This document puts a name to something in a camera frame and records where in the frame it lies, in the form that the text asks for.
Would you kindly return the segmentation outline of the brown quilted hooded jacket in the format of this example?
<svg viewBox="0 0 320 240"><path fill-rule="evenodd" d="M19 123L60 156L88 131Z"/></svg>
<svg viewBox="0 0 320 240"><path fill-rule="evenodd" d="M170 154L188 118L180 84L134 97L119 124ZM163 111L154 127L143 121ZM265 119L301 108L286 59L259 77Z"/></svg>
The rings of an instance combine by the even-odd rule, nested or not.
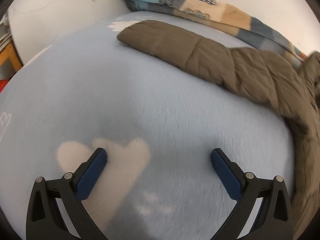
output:
<svg viewBox="0 0 320 240"><path fill-rule="evenodd" d="M295 69L267 50L227 48L186 29L142 21L118 40L286 118L295 141L294 239L319 239L319 52Z"/></svg>

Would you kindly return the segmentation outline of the wooden furniture at left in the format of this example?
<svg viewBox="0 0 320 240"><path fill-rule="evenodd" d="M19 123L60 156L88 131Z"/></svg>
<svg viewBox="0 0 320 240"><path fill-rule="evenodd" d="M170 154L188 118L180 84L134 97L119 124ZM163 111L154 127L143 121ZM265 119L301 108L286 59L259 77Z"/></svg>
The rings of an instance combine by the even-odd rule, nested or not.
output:
<svg viewBox="0 0 320 240"><path fill-rule="evenodd" d="M7 13L1 19L0 38L0 78L10 80L23 67L23 63L13 41Z"/></svg>

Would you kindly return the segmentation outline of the patchwork patterned rolled blanket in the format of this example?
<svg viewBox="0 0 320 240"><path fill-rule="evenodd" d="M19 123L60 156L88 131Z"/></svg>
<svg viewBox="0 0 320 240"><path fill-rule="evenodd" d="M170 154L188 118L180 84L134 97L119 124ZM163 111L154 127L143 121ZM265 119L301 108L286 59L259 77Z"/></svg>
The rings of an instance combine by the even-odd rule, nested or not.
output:
<svg viewBox="0 0 320 240"><path fill-rule="evenodd" d="M269 50L298 68L307 58L281 33L243 12L218 0L124 0L131 11L152 11L172 15L217 29L249 44Z"/></svg>

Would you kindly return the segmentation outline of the red object beside bed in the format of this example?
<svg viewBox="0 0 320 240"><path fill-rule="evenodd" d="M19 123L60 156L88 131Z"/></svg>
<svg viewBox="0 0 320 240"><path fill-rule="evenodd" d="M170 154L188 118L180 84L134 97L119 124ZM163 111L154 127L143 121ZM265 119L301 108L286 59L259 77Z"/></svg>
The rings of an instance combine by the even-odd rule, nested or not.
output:
<svg viewBox="0 0 320 240"><path fill-rule="evenodd" d="M8 80L0 80L0 93L3 91L4 87L8 84Z"/></svg>

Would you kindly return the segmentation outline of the light blue cloud bedsheet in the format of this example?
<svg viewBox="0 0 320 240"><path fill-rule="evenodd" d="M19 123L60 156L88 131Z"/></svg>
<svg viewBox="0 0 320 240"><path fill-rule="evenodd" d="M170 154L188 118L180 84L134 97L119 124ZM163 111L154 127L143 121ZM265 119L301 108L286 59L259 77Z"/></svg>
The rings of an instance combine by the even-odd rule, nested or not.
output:
<svg viewBox="0 0 320 240"><path fill-rule="evenodd" d="M293 194L284 119L117 40L144 20L245 46L140 11L67 35L30 60L1 92L1 208L21 238L35 179L73 172L99 147L108 162L83 204L109 239L210 239L235 206L211 165L217 147L259 178L282 176Z"/></svg>

